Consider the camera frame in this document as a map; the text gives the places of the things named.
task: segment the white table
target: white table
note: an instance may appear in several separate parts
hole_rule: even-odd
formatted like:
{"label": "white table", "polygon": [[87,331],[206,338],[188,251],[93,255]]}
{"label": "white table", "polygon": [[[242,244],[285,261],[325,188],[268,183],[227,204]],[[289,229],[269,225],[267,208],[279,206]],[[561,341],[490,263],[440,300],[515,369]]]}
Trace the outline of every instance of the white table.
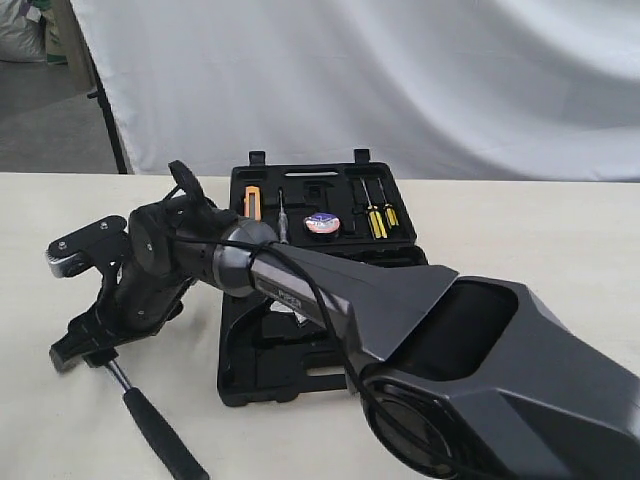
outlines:
{"label": "white table", "polygon": [[[204,178],[220,204],[228,180]],[[46,245],[160,199],[170,177],[0,174],[0,465],[6,480],[169,479],[103,370],[59,377],[48,350],[99,276],[54,279]],[[640,185],[404,181],[432,263],[529,284],[578,336],[640,372]],[[120,363],[215,480],[419,479],[345,392],[230,409],[216,392],[221,295],[199,285]]]}

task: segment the white curtain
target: white curtain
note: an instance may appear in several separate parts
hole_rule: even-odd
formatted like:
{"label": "white curtain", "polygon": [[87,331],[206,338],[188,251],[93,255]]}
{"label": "white curtain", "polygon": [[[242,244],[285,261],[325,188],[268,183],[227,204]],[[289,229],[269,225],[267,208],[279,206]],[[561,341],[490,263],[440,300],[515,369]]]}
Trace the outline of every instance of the white curtain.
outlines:
{"label": "white curtain", "polygon": [[637,0],[72,0],[138,173],[640,179]]}

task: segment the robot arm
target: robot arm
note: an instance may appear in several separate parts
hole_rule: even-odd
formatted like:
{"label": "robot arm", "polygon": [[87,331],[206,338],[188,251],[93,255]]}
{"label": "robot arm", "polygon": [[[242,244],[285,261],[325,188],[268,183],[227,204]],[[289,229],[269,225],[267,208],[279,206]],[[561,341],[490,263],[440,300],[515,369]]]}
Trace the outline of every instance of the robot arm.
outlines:
{"label": "robot arm", "polygon": [[109,217],[50,245],[57,276],[96,266],[104,277],[51,348],[59,371],[79,358],[108,365],[114,347],[156,334],[195,281],[236,297],[259,290],[329,330],[374,434],[418,472],[640,478],[640,381],[526,286],[278,244],[266,224],[216,208],[184,165],[170,167],[185,195],[132,212],[128,234]]}

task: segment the black cable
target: black cable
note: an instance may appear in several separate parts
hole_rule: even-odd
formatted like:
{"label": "black cable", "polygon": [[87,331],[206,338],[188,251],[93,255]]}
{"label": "black cable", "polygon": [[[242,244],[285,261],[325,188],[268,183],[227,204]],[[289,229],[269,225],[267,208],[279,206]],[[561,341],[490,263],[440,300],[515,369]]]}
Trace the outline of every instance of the black cable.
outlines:
{"label": "black cable", "polygon": [[[163,199],[163,204],[171,198],[177,189],[174,188],[172,192],[170,192],[165,199]],[[353,364],[349,360],[348,355],[346,354],[344,348],[342,347],[342,342],[338,337],[338,334],[335,330],[333,322],[331,321],[331,316],[329,313],[329,309],[324,301],[322,293],[320,291],[320,287],[316,283],[316,281],[307,273],[307,271],[302,268],[298,263],[296,263],[293,259],[291,259],[286,254],[282,253],[279,250],[274,249],[269,244],[255,245],[246,242],[238,242],[238,241],[229,241],[229,240],[212,240],[205,238],[197,238],[197,237],[182,237],[179,235],[175,235],[171,232],[165,231],[163,232],[168,238],[176,242],[182,243],[204,243],[209,245],[220,245],[227,247],[240,248],[242,250],[246,250],[251,252],[254,256],[260,252],[266,252],[269,255],[272,255],[277,260],[282,262],[285,267],[289,268],[295,275],[298,275],[302,280],[304,280],[315,297],[316,302],[318,303],[318,308],[320,309],[320,314],[322,316],[322,321],[324,322],[327,331],[329,332],[329,337],[331,341],[336,346],[336,351],[338,356],[340,357],[341,363],[344,365],[345,373],[353,383],[356,388],[358,394],[362,397],[362,399],[374,410],[379,417],[381,417],[393,430],[403,436],[409,443],[411,443],[414,447],[422,450],[427,455],[430,455],[437,461],[449,466],[450,468],[457,471],[459,474],[467,474],[475,476],[477,479],[485,479],[485,480],[505,480],[505,478],[511,477],[498,477],[489,473],[482,472],[472,467],[467,467],[453,460],[451,457],[444,455],[433,448],[423,439],[416,436],[413,432],[407,429],[404,425],[402,425],[398,420],[396,420],[380,403],[380,401],[369,391],[369,389],[364,385],[360,377],[358,376]]]}

